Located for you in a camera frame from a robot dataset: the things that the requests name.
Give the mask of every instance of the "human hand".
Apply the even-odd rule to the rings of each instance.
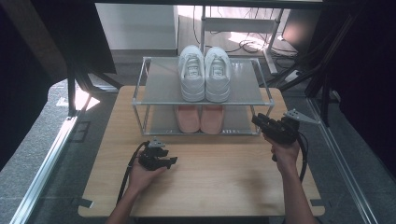
[[[262,135],[265,140],[272,144],[271,152],[276,155],[277,169],[282,175],[293,174],[297,172],[296,161],[300,151],[300,145],[297,141],[290,145],[279,144],[273,139]]]
[[[162,174],[167,170],[166,167],[161,167],[155,171],[149,171],[144,168],[138,161],[134,161],[132,165],[132,171],[129,173],[129,185],[127,190],[131,190],[136,193],[141,193],[146,189],[155,177]]]

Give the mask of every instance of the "black cable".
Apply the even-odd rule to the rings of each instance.
[[[209,16],[212,17],[212,7],[210,7],[210,14],[209,14]],[[211,32],[210,32],[210,34],[212,34],[212,35],[216,35],[216,34],[219,34],[219,33],[221,33],[221,31],[217,31],[217,32],[211,31]]]
[[[274,13],[274,9],[271,10],[270,20],[271,20],[271,17],[272,17],[273,13]]]
[[[259,14],[259,9],[257,8],[256,15],[254,15],[254,19],[257,19],[258,14]]]
[[[198,41],[197,34],[195,33],[195,6],[194,6],[194,10],[192,11],[192,30],[194,31],[195,40],[200,45],[201,43]]]
[[[245,52],[247,52],[247,53],[257,53],[257,52],[261,51],[264,48],[264,45],[262,45],[262,47],[260,49],[255,49],[255,50],[246,49],[245,46],[257,43],[256,41],[247,40],[247,38],[248,38],[248,35],[245,38],[245,40],[242,40],[241,42],[239,42],[239,48],[243,49]]]
[[[304,142],[303,142],[303,139],[301,138],[301,136],[303,136],[306,141],[306,147],[304,145]],[[299,133],[299,135],[297,137],[297,142],[300,145],[300,149],[303,154],[303,164],[302,164],[301,171],[300,171],[300,181],[303,182],[305,172],[306,172],[306,166],[308,164],[308,141],[302,133]]]
[[[247,17],[248,13],[251,12],[252,9],[253,9],[253,7],[251,7],[250,10],[247,12],[247,14],[245,14],[244,18]]]
[[[120,193],[119,193],[119,198],[117,199],[117,203],[119,203],[119,201],[120,201],[121,198],[122,198],[123,192],[124,192],[124,190],[125,190],[126,181],[128,180],[129,173],[131,173],[132,165],[134,164],[134,160],[135,160],[136,157],[137,157],[137,152],[140,150],[140,148],[141,148],[142,146],[148,146],[148,145],[149,145],[149,141],[140,144],[140,146],[139,146],[139,147],[136,149],[136,151],[134,152],[134,155],[132,155],[131,160],[128,162],[128,166],[126,167],[126,171],[125,171],[125,174],[124,174],[124,178],[122,179],[122,184],[121,184],[121,187],[120,187]]]

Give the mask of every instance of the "black curtain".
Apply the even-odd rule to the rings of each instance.
[[[94,3],[32,3],[66,60],[73,60],[82,69],[116,73]]]
[[[394,13],[390,1],[367,2],[335,54],[331,86],[347,119],[396,176]]]
[[[0,6],[0,170],[47,102],[50,77]]]

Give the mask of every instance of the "shoe rack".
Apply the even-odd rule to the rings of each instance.
[[[219,134],[260,134],[251,123],[255,106],[264,106],[270,114],[274,100],[269,92],[257,58],[231,58],[233,74],[231,93],[226,102],[215,104],[206,99],[191,103],[181,96],[177,71],[178,57],[145,57],[132,100],[136,121],[142,135],[205,134],[183,133],[177,126],[175,106],[178,105],[223,105],[225,108],[223,129]],[[146,78],[146,85],[141,86]],[[266,89],[268,98],[263,100],[260,86]]]

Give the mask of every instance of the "desk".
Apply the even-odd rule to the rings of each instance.
[[[271,117],[280,119],[286,106],[277,89],[270,89],[276,105]],[[80,206],[83,217],[107,217],[116,205],[126,165],[144,141],[131,105],[134,87],[122,87],[92,167]],[[271,160],[270,144],[257,135],[157,136],[177,163],[148,187],[136,201],[136,217],[283,216],[282,180]],[[308,201],[320,200],[309,167],[304,191]],[[323,206],[311,206],[315,216]]]

